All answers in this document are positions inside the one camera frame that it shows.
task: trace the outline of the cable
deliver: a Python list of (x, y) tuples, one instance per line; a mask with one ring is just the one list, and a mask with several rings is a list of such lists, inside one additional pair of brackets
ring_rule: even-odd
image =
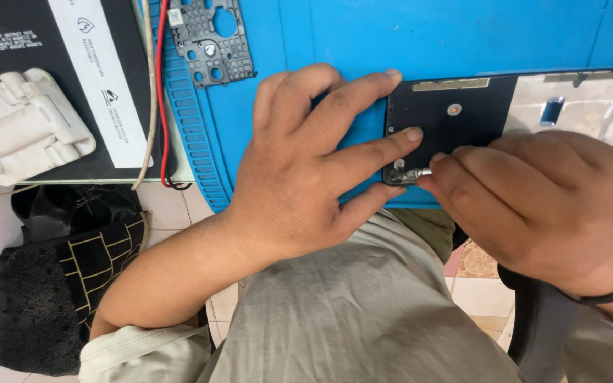
[[(158, 124), (155, 128), (155, 130), (158, 132), (158, 137), (159, 137), (159, 142), (160, 142), (160, 155), (162, 154), (162, 152), (164, 151), (164, 147), (165, 147), (165, 142), (164, 142), (164, 135), (162, 132), (162, 120), (160, 118), (158, 118)], [(165, 179), (167, 179), (167, 182), (169, 183), (170, 187), (172, 187), (174, 190), (179, 190), (179, 191), (183, 191), (188, 189), (189, 187), (191, 187), (192, 183), (189, 183), (188, 185), (184, 186), (184, 187), (179, 187), (181, 184), (180, 183), (174, 183), (172, 181), (172, 176), (170, 175), (169, 170), (167, 170), (165, 168)]]
[(158, 117), (158, 89), (155, 82), (155, 53), (153, 51), (153, 24), (150, 22), (149, 0), (141, 0), (143, 7), (143, 20), (146, 27), (146, 54), (148, 56), (148, 76), (150, 81), (150, 125), (148, 128), (148, 141), (146, 144), (146, 155), (143, 158), (141, 172), (132, 185), (132, 190), (136, 190), (146, 177), (150, 154), (153, 152), (153, 141), (155, 139), (155, 120)]
[(30, 186), (26, 186), (26, 187), (21, 187), (18, 190), (12, 190), (12, 191), (5, 191), (4, 193), (0, 193), (0, 196), (7, 196), (8, 194), (15, 194), (15, 193), (20, 193), (20, 192), (24, 192), (25, 190), (30, 190), (33, 187), (38, 187), (39, 185), (30, 185)]
[(169, 0), (162, 0), (160, 7), (160, 21), (158, 23), (158, 46), (155, 51), (155, 82), (158, 86), (158, 105), (160, 108), (160, 119), (162, 123), (162, 133), (164, 135), (164, 148), (162, 151), (162, 166), (160, 168), (160, 183), (164, 187), (171, 187), (165, 182), (165, 171), (167, 167), (167, 155), (170, 150), (170, 136), (167, 129), (167, 115), (165, 114), (165, 101), (162, 85), (162, 50), (164, 46), (165, 20)]

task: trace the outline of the white label strip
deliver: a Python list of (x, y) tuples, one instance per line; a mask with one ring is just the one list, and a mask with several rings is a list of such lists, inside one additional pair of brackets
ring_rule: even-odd
[(113, 165), (140, 168), (146, 136), (100, 0), (48, 2)]

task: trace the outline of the wrist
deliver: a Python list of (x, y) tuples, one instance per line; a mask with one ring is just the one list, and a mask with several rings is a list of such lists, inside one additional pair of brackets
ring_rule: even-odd
[(575, 299), (582, 296), (603, 296), (612, 293), (613, 253), (604, 257), (603, 262), (593, 267), (588, 273), (554, 284)]
[(245, 260), (267, 267), (274, 262), (290, 257), (287, 246), (274, 244), (262, 230), (263, 225), (255, 220), (246, 220), (236, 216), (232, 210), (216, 214), (214, 231), (232, 248), (232, 253)]

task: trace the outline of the screw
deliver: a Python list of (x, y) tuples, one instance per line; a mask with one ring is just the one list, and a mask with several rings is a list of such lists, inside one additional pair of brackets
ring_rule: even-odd
[(214, 56), (216, 51), (217, 49), (212, 44), (205, 46), (205, 55), (208, 55), (209, 57)]

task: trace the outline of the red wire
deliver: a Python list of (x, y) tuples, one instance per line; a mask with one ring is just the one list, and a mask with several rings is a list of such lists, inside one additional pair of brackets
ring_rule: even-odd
[(164, 43), (165, 19), (167, 18), (167, 8), (169, 0), (162, 0), (160, 7), (160, 20), (158, 23), (158, 42), (155, 48), (155, 83), (158, 85), (158, 106), (160, 108), (160, 119), (162, 120), (162, 132), (164, 134), (164, 150), (162, 151), (162, 167), (160, 168), (160, 182), (164, 187), (171, 187), (165, 182), (165, 169), (167, 166), (167, 155), (170, 151), (170, 133), (167, 128), (167, 115), (165, 114), (165, 101), (162, 94), (162, 44)]

